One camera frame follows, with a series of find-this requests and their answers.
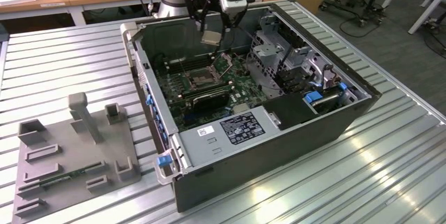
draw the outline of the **open computer chassis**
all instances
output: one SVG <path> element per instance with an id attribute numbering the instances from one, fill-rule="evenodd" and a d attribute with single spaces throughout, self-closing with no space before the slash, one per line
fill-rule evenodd
<path id="1" fill-rule="evenodd" d="M 222 31 L 219 14 L 206 26 Z M 156 176 L 179 212 L 335 140 L 381 97 L 275 4 L 250 6 L 219 47 L 189 17 L 126 27 Z"/>

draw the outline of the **metal panel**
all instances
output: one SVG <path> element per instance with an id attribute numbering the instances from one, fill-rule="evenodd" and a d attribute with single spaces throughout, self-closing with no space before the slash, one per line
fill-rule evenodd
<path id="1" fill-rule="evenodd" d="M 46 124 L 67 119 L 71 115 L 63 110 L 63 98 L 82 90 L 96 101 L 90 105 L 91 110 L 99 110 L 111 101 L 126 105 L 143 180 L 34 223 L 334 223 L 341 220 L 442 223 L 446 220 L 444 116 L 299 5 L 289 1 L 277 4 L 297 16 L 305 23 L 302 26 L 383 93 L 338 140 L 179 214 L 171 187 L 160 186 L 156 181 L 151 164 L 155 146 L 130 70 L 126 66 L 91 68 L 99 63 L 124 60 L 118 55 L 107 57 L 108 53 L 120 52 L 123 45 L 119 37 L 84 42 L 83 36 L 118 32 L 120 23 L 16 34 L 11 37 L 16 49 L 30 48 L 23 46 L 27 41 L 48 40 L 44 44 L 51 45 L 60 43 L 54 40 L 62 38 L 64 43 L 7 54 L 7 85 L 28 84 L 32 81 L 26 81 L 27 76 L 46 79 L 0 94 L 0 112 L 4 112 L 0 114 L 0 224 L 8 223 L 12 217 L 18 123 L 36 115 Z M 60 70 L 83 68 L 90 70 L 84 74 L 60 75 Z"/>

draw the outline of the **metal bracket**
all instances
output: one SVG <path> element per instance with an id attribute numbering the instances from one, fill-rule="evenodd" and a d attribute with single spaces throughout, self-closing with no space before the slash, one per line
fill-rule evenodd
<path id="1" fill-rule="evenodd" d="M 156 161 L 158 161 L 159 157 L 163 157 L 163 156 L 167 156 L 167 155 L 172 156 L 174 162 L 172 162 L 171 166 L 175 166 L 176 155 L 175 155 L 175 152 L 174 152 L 172 148 L 170 148 L 162 154 L 158 154 L 152 159 L 158 182 L 162 185 L 167 185 L 167 184 L 172 183 L 172 179 L 182 174 L 182 172 L 176 172 L 176 173 L 171 174 L 170 176 L 166 176 L 164 170 L 159 167 Z"/>

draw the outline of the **green circuit board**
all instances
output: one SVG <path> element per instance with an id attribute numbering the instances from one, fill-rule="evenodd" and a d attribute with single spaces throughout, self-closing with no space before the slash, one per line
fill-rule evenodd
<path id="1" fill-rule="evenodd" d="M 219 57 L 210 66 L 175 74 L 155 73 L 180 131 L 233 115 L 233 108 L 241 104 L 246 103 L 246 106 L 253 108 L 267 100 L 267 96 L 258 89 L 258 84 L 247 73 L 243 57 L 237 55 L 231 58 L 229 55 Z M 193 100 L 217 92 L 230 95 L 226 105 L 203 113 L 191 114 Z"/>

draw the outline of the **motherboard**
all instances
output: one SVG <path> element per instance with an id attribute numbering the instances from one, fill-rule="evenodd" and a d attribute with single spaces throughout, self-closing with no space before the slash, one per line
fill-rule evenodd
<path id="1" fill-rule="evenodd" d="M 222 53 L 215 58 L 156 63 L 155 75 L 179 131 L 241 113 L 267 100 L 246 58 Z"/>

